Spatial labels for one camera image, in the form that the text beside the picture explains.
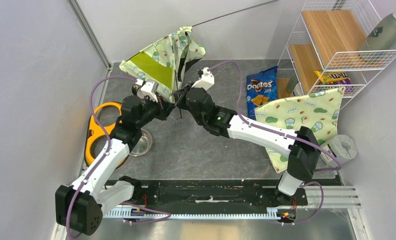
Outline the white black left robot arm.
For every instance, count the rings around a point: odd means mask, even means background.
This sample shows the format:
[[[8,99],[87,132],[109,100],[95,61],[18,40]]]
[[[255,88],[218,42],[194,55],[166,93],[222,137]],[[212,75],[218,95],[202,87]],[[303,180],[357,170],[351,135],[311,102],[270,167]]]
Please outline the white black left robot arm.
[[[162,99],[152,101],[131,95],[123,99],[120,116],[107,143],[87,170],[71,185],[61,185],[55,193],[56,222],[80,234],[92,235],[109,211],[122,202],[137,204],[143,192],[134,179],[122,177],[108,188],[104,185],[142,136],[142,127],[154,119],[164,121],[174,105]]]

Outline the long black tent pole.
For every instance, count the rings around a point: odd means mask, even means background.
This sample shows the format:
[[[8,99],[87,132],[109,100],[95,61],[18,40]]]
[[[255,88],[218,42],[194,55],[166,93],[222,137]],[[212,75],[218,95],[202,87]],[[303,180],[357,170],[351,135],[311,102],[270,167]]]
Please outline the long black tent pole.
[[[244,11],[247,11],[247,10],[259,8],[259,7],[268,5],[268,4],[276,3],[276,2],[278,2],[278,1],[279,1],[279,0],[269,0],[269,1],[267,1],[267,2],[259,3],[259,4],[256,4],[256,5],[252,5],[252,6],[249,6],[249,7],[246,7],[246,8],[242,8],[242,9],[239,9],[239,10],[236,10],[236,11],[232,11],[232,12],[229,12],[229,13],[226,13],[226,14],[223,14],[223,15],[220,15],[220,16],[217,16],[217,17],[210,18],[210,19],[208,19],[208,20],[201,21],[201,22],[199,22],[199,23],[196,23],[196,24],[191,25],[191,27],[192,27],[192,28],[193,28],[193,27],[197,27],[197,26],[199,26],[199,25],[203,25],[203,24],[209,23],[209,22],[214,21],[214,20],[218,20],[218,19],[221,19],[221,18],[230,16],[230,15],[234,15],[234,14],[237,14],[237,13],[240,13],[240,12],[244,12]],[[188,71],[195,63],[197,63],[197,62],[199,62],[199,59],[192,60],[192,61],[190,61],[190,62],[185,62],[186,64],[185,64],[185,67],[184,67],[184,71],[187,72],[187,71]]]

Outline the green avocado-print pet tent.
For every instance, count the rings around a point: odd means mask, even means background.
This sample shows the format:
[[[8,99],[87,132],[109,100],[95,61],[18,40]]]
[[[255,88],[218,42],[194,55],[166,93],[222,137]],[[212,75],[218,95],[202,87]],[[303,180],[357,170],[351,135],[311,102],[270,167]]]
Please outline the green avocado-print pet tent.
[[[184,26],[121,61],[119,68],[137,79],[157,82],[157,94],[173,104],[173,92],[182,86],[184,73],[205,55],[204,46],[195,42],[193,28]]]

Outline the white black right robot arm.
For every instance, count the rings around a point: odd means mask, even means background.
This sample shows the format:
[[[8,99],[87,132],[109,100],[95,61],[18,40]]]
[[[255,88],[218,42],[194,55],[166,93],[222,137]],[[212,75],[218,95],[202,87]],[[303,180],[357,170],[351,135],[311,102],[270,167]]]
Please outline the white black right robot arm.
[[[320,156],[320,146],[311,129],[276,128],[244,117],[237,111],[217,106],[203,88],[186,87],[174,94],[175,106],[187,110],[196,123],[214,136],[244,140],[271,149],[287,158],[275,200],[286,205],[303,183],[312,180]]]

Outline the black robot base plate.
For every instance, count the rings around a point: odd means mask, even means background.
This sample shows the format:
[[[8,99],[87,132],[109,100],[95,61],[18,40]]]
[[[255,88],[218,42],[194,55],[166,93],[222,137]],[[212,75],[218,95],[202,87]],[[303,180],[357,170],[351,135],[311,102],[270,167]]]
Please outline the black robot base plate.
[[[263,214],[267,208],[308,204],[300,188],[282,195],[272,179],[142,180],[129,202],[171,214]]]

